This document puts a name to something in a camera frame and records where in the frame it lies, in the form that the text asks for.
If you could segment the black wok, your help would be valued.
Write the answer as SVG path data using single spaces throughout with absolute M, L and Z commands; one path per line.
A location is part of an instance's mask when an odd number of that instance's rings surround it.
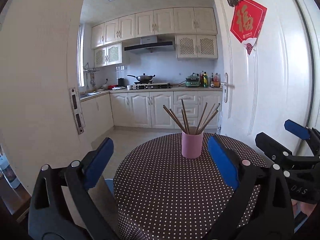
M 145 73 L 139 76 L 134 76 L 134 75 L 128 75 L 128 76 L 136 78 L 136 80 L 141 83 L 150 82 L 155 77 L 155 75 L 146 75 Z

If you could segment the gas stove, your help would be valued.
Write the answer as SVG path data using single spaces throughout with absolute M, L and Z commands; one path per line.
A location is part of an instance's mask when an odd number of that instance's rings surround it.
M 171 88 L 170 83 L 138 83 L 136 89 L 168 89 Z

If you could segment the green electric cooker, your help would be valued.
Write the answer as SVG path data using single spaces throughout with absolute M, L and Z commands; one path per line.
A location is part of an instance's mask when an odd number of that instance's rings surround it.
M 185 78 L 186 87 L 200 87 L 200 76 L 199 74 L 193 73 L 191 76 Z

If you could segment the brown polka dot tablecloth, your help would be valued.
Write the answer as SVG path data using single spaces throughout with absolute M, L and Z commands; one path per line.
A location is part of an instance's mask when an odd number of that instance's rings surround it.
M 182 136 L 149 140 L 121 162 L 113 179 L 121 239 L 201 239 L 233 195 L 203 136 L 196 159 L 181 154 Z

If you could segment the red sauce bottle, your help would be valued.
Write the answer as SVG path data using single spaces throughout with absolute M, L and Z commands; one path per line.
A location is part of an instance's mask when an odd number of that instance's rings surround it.
M 218 73 L 215 73 L 213 77 L 213 85 L 214 88 L 220 88 L 220 75 Z

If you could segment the white door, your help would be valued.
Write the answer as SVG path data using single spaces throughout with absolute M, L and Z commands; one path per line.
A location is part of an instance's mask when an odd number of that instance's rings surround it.
M 267 8 L 250 55 L 230 32 L 234 10 L 214 0 L 224 70 L 234 85 L 232 103 L 220 115 L 222 135 L 255 146 L 264 132 L 297 155 L 310 155 L 306 142 L 284 122 L 319 128 L 319 7 L 315 0 L 254 0 Z

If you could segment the wooden chopstick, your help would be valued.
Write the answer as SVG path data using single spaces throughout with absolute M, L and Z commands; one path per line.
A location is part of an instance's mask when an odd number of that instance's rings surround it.
M 198 134 L 198 129 L 199 129 L 199 127 L 200 127 L 200 124 L 201 124 L 201 122 L 202 122 L 202 119 L 203 119 L 203 116 L 204 116 L 204 113 L 205 113 L 205 111 L 206 111 L 206 108 L 207 108 L 207 102 L 205 103 L 205 105 L 204 105 L 204 109 L 203 109 L 203 111 L 202 111 L 202 114 L 201 114 L 201 117 L 200 117 L 200 120 L 199 120 L 199 122 L 198 122 L 198 125 L 197 125 L 197 127 L 196 127 L 196 129 L 195 129 L 195 135 L 197 135 Z
M 172 116 L 174 117 L 175 119 L 175 122 L 176 124 L 180 127 L 180 129 L 183 131 L 183 132 L 186 132 L 186 129 L 185 129 L 185 126 L 182 125 L 182 123 L 180 122 L 180 120 L 177 118 L 176 114 L 174 113 L 174 111 L 172 109 L 169 109 L 170 113 L 172 114 Z
M 215 116 L 217 115 L 217 113 L 218 113 L 218 110 L 216 110 L 209 118 L 208 118 L 208 120 L 203 124 L 203 126 L 200 128 L 200 130 L 199 130 L 199 134 L 201 134 L 203 131 L 204 131 L 204 129 L 208 126 L 208 124 L 215 118 Z
M 172 114 L 170 113 L 170 111 L 169 111 L 169 109 L 165 106 L 165 105 L 163 105 L 163 109 L 168 113 L 168 115 L 172 118 L 172 120 L 175 122 L 175 119 L 174 119 L 174 117 L 172 116 Z
M 182 115 L 183 115 L 183 120 L 184 120 L 184 125 L 185 125 L 185 133 L 190 134 L 189 123 L 188 123 L 183 99 L 181 99 L 181 103 L 182 103 Z
M 197 129 L 197 134 L 200 134 L 204 131 L 204 129 L 207 127 L 207 125 L 211 122 L 211 120 L 217 115 L 220 107 L 220 103 L 217 105 L 213 105 L 211 110 L 209 111 L 207 117 L 205 118 L 202 125 Z

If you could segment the lower kitchen cabinets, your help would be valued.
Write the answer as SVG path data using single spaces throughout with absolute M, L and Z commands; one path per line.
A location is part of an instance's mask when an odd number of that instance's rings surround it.
M 116 127 L 178 129 L 179 127 L 163 109 L 172 109 L 180 121 L 182 103 L 189 126 L 197 127 L 204 105 L 207 108 L 202 123 L 213 105 L 222 101 L 220 88 L 170 88 L 146 90 L 120 90 L 97 92 L 81 99 L 85 121 L 85 134 L 89 142 L 95 141 Z

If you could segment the range hood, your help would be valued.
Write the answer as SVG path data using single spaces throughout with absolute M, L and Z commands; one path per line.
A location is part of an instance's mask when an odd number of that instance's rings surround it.
M 175 51 L 175 42 L 173 40 L 163 40 L 157 36 L 142 37 L 140 44 L 125 46 L 124 51 L 134 54 Z

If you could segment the upper kitchen cabinets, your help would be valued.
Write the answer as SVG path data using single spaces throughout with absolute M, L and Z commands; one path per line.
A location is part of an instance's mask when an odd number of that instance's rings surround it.
M 92 28 L 95 67 L 123 62 L 125 46 L 142 37 L 173 40 L 179 59 L 217 59 L 217 27 L 212 8 L 158 9 L 116 18 Z

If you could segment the kitchen cabinets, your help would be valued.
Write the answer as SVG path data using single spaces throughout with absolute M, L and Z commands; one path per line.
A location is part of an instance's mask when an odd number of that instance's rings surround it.
M 202 123 L 213 105 L 222 101 L 220 88 L 170 88 L 146 90 L 120 90 L 97 92 L 81 99 L 85 121 L 85 134 L 89 142 L 95 141 L 116 127 L 178 129 L 179 127 L 163 109 L 172 109 L 180 121 L 182 103 L 189 126 L 197 127 L 204 105 L 207 108 Z
M 125 46 L 142 37 L 173 40 L 179 59 L 217 59 L 217 27 L 212 8 L 158 9 L 116 18 L 92 28 L 95 67 L 123 62 Z

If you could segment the wooden chopstick in cup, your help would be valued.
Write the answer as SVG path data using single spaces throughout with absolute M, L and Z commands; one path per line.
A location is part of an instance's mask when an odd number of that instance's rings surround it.
M 207 127 L 207 125 L 211 122 L 211 120 L 217 115 L 220 107 L 220 103 L 217 105 L 213 105 L 211 110 L 209 111 L 207 117 L 205 118 L 202 125 L 197 129 L 197 134 L 200 134 L 204 131 L 204 129 Z
M 165 106 L 165 105 L 163 105 L 163 109 L 168 113 L 168 115 L 172 118 L 172 120 L 175 122 L 175 119 L 174 119 L 174 117 L 172 116 L 172 114 L 170 113 L 170 111 L 169 111 L 169 109 Z
M 206 108 L 207 108 L 207 102 L 205 103 L 205 105 L 204 105 L 204 109 L 203 109 L 203 111 L 202 111 L 202 114 L 201 114 L 201 117 L 200 117 L 200 120 L 199 120 L 199 122 L 198 122 L 198 125 L 197 125 L 197 127 L 196 127 L 196 129 L 195 129 L 195 135 L 197 135 L 198 134 L 198 129 L 199 129 L 199 127 L 200 127 L 200 124 L 201 124 L 201 122 L 202 122 L 202 119 L 203 119 L 203 116 L 204 116 L 204 113 L 205 113 L 205 111 L 206 111 Z

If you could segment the red fu door decoration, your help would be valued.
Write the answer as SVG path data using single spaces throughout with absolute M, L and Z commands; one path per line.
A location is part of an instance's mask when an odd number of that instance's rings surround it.
M 258 39 L 267 8 L 254 0 L 242 0 L 234 8 L 230 32 L 251 54 Z

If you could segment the green bottle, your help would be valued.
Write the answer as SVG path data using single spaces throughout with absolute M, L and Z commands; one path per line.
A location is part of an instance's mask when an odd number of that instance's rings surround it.
M 208 76 L 207 76 L 206 72 L 204 72 L 204 74 L 203 74 L 203 87 L 204 88 L 208 87 Z

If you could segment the pink utensil cup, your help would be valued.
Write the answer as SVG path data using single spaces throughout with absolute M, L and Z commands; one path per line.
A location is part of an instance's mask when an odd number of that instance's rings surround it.
M 196 133 L 196 127 L 190 128 L 190 134 L 182 132 L 182 155 L 188 159 L 196 159 L 201 155 L 203 132 Z

